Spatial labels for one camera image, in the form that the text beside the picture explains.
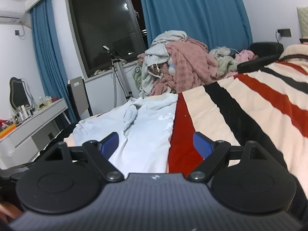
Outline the person left hand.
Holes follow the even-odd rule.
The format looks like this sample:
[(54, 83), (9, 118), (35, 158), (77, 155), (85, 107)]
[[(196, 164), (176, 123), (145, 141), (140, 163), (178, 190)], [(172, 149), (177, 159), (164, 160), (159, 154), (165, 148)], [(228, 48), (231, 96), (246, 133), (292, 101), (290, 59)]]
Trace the person left hand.
[(14, 206), (13, 204), (9, 203), (9, 202), (1, 202), (0, 203), (0, 215), (1, 215), (1, 220), (8, 224), (9, 223), (9, 219), (16, 219), (19, 216), (21, 216), (23, 214), (23, 212), (21, 210), (19, 210), (16, 206)]

